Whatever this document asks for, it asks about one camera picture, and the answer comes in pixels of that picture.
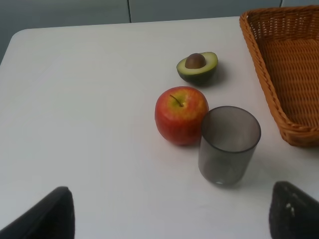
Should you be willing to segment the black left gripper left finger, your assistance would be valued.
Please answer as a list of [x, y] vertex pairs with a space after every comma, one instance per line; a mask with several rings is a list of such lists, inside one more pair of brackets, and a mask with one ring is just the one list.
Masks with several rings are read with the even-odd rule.
[[71, 191], [60, 186], [1, 229], [2, 239], [73, 239], [75, 210]]

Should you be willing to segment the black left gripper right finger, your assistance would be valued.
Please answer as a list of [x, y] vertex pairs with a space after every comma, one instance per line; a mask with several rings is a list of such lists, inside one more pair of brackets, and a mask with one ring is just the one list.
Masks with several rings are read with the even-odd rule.
[[319, 202], [287, 181], [275, 183], [269, 209], [273, 239], [317, 239]]

